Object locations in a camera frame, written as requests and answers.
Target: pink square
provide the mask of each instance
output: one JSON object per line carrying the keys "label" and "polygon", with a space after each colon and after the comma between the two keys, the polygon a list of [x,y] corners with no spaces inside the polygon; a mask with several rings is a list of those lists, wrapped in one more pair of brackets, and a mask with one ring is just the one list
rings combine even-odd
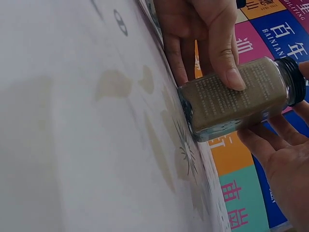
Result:
{"label": "pink square", "polygon": [[235,35],[240,64],[262,57],[273,58],[266,44],[249,21],[236,24]]}

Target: teal square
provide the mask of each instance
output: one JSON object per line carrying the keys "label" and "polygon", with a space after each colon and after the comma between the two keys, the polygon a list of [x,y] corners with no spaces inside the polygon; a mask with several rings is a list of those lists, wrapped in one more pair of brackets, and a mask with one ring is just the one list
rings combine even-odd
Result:
{"label": "teal square", "polygon": [[254,165],[221,176],[220,183],[233,232],[269,230],[264,199]]}

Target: black lid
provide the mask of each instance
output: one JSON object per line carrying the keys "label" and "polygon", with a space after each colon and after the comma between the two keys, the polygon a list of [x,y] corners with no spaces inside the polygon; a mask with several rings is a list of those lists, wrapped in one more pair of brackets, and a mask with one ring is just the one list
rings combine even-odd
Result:
{"label": "black lid", "polygon": [[283,65],[284,69],[288,72],[292,79],[295,100],[289,106],[294,106],[297,103],[302,102],[306,96],[306,81],[298,68],[298,64],[290,57],[280,58],[276,61]]}
{"label": "black lid", "polygon": [[246,0],[236,0],[237,9],[243,8],[246,6]]}

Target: blue square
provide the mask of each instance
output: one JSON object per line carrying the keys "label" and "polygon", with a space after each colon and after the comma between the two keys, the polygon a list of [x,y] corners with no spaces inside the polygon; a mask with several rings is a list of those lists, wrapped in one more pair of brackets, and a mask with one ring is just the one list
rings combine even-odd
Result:
{"label": "blue square", "polygon": [[291,57],[297,62],[309,59],[309,35],[288,10],[250,22],[274,58]]}

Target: glass jar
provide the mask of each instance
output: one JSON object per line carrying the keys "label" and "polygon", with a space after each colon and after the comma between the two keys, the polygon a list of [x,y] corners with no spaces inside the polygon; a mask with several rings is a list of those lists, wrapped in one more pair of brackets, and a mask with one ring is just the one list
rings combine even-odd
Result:
{"label": "glass jar", "polygon": [[247,86],[244,91],[227,88],[214,73],[179,87],[189,128],[198,142],[279,115],[305,98],[304,76],[290,57],[275,61],[264,57],[238,69]]}

